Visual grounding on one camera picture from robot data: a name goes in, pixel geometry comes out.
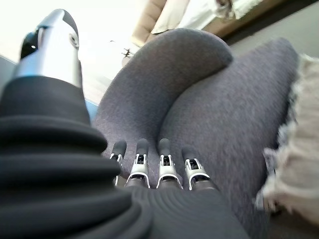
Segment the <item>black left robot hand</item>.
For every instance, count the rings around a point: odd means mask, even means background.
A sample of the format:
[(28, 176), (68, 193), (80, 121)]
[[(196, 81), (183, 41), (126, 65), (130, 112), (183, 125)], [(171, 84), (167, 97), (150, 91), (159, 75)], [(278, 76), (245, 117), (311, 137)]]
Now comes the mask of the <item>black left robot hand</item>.
[(140, 139), (123, 188), (126, 143), (110, 158), (82, 89), (76, 23), (52, 11), (29, 33), (0, 100), (0, 236), (3, 239), (245, 239), (247, 233), (195, 156), (183, 157), (190, 189), (161, 140), (160, 178), (148, 179)]

